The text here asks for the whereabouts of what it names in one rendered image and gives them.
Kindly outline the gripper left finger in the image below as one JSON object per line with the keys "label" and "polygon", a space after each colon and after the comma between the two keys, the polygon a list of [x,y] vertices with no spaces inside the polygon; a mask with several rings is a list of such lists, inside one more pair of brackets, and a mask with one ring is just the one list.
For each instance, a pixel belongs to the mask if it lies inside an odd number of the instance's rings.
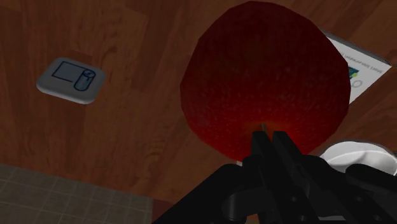
{"label": "gripper left finger", "polygon": [[158,217],[154,224],[245,224],[255,214],[259,224],[276,224],[263,170],[264,132],[253,134],[251,154],[241,166],[225,164]]}

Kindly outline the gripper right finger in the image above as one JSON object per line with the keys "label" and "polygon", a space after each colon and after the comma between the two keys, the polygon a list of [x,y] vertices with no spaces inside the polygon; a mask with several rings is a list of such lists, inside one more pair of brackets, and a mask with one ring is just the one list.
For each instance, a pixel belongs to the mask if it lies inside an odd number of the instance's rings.
{"label": "gripper right finger", "polygon": [[342,216],[338,224],[397,224],[397,177],[364,164],[337,171],[302,154],[283,131],[273,133],[272,143],[318,216]]}

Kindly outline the red apple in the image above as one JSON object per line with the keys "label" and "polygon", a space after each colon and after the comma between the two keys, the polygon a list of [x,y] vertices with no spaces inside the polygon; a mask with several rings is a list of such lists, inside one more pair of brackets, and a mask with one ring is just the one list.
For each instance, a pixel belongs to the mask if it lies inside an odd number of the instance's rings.
{"label": "red apple", "polygon": [[291,9],[258,1],[210,25],[180,84],[189,128],[232,160],[249,155],[262,129],[312,152],[338,129],[350,96],[347,62],[326,35]]}

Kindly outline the white bowl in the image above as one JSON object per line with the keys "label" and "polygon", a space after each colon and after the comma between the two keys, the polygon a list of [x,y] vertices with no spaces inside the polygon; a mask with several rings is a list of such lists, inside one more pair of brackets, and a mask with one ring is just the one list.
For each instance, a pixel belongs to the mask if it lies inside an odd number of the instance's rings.
{"label": "white bowl", "polygon": [[350,165],[363,164],[397,175],[397,157],[377,143],[341,141],[329,146],[320,157],[339,172],[345,172]]}

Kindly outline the white printed booklet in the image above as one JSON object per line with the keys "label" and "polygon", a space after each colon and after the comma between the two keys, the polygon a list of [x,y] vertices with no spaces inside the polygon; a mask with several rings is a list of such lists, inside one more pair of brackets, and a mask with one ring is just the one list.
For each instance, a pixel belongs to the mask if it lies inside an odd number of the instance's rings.
{"label": "white printed booklet", "polygon": [[349,66],[349,79],[351,83],[350,104],[392,68],[391,63],[386,59],[343,40],[334,34],[325,31],[322,32],[347,61]]}

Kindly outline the grey square coaster blue drawing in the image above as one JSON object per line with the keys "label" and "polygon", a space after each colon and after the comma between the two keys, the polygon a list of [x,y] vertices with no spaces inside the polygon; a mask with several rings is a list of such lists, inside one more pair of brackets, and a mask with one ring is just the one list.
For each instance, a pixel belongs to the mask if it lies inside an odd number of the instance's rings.
{"label": "grey square coaster blue drawing", "polygon": [[59,57],[38,78],[36,86],[42,93],[78,104],[90,104],[105,79],[104,71],[98,67]]}

